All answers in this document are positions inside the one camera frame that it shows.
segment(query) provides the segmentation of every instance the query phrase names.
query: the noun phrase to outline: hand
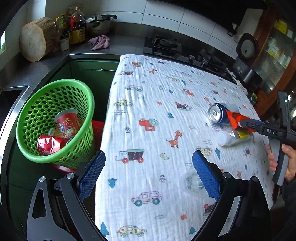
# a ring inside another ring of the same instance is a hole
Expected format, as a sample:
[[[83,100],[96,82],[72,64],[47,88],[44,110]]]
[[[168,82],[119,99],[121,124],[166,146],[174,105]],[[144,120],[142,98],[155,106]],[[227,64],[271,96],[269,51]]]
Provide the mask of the hand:
[[[289,163],[288,168],[285,174],[285,178],[287,182],[291,182],[296,175],[296,150],[294,150],[292,147],[283,144],[281,146],[281,149],[283,153],[287,154],[289,156]],[[268,155],[269,159],[269,169],[271,171],[275,171],[277,167],[277,162],[274,160],[274,154],[271,152]]]

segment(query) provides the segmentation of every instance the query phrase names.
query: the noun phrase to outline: metal screw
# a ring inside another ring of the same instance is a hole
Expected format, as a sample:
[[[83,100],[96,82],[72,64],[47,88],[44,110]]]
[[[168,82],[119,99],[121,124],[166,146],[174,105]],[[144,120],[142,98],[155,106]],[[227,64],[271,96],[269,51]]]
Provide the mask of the metal screw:
[[[251,180],[255,183],[257,183],[259,181],[257,177],[252,177]]]
[[[73,172],[70,172],[70,173],[67,174],[67,178],[68,178],[68,179],[71,179],[71,178],[73,178],[74,176],[75,176],[75,174],[74,174]]]
[[[223,173],[223,176],[225,177],[225,178],[231,178],[231,174],[229,173],[229,172],[225,172],[225,173]]]
[[[44,182],[46,180],[46,177],[41,177],[41,178],[39,178],[39,182]]]

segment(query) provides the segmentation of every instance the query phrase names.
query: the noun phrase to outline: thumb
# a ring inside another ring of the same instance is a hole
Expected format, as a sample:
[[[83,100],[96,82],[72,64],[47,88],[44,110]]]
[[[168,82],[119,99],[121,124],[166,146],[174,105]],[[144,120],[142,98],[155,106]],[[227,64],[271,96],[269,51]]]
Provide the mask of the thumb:
[[[289,158],[296,159],[296,151],[289,145],[282,144],[281,149],[283,153],[287,154]]]

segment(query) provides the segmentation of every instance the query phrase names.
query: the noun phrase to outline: white patterned cloth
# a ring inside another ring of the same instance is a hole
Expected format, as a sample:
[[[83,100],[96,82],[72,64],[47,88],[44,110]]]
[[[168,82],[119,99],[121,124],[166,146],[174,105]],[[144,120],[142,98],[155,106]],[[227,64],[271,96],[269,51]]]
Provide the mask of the white patterned cloth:
[[[207,116],[214,103],[236,104],[241,114],[259,119],[242,90],[224,79],[167,60],[121,56],[102,137],[106,165],[96,183],[95,223],[108,240],[194,237],[215,203],[192,171],[195,150],[236,178],[257,176],[271,208],[268,138],[255,133],[220,147],[215,135],[223,127]]]

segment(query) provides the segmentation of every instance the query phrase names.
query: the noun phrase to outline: cloud print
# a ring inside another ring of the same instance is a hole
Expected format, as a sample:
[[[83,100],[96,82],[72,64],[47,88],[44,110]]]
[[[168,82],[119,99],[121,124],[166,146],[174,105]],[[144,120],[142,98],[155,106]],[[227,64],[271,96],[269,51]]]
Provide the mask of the cloud print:
[[[158,216],[155,216],[155,219],[162,219],[162,218],[165,218],[166,215],[158,215]]]

